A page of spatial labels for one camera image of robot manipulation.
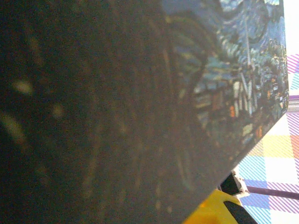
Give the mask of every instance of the yellow object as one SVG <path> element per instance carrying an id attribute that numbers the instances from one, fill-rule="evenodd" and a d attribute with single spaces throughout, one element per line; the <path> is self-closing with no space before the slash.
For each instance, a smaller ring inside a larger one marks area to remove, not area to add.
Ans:
<path id="1" fill-rule="evenodd" d="M 237 198 L 215 190 L 183 224 L 238 224 L 224 205 L 225 201 L 241 205 Z"/>

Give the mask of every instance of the painting print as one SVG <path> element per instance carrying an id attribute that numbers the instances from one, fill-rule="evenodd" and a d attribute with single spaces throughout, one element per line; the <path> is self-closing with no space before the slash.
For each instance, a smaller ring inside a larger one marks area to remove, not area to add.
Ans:
<path id="1" fill-rule="evenodd" d="M 163 0 L 180 76 L 215 147 L 253 147 L 286 112 L 282 0 Z"/>

